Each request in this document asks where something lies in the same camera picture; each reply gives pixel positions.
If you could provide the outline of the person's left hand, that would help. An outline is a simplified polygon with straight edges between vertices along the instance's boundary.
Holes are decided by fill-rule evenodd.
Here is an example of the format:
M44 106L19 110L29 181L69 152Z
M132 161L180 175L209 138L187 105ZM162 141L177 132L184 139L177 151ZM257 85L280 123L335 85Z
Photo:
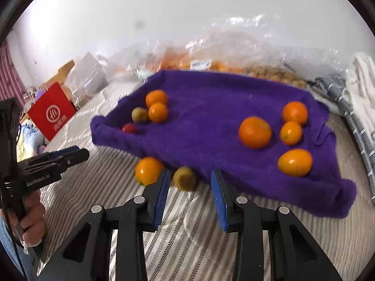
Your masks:
M45 207L41 203L41 192L39 190L32 192L24 200L24 204L27 208L27 214L21 221L17 219L11 210L8 210L10 225L16 240L18 237L15 233L15 227L19 224L24 229L22 240L25 245L27 247L36 247L42 242L46 231Z

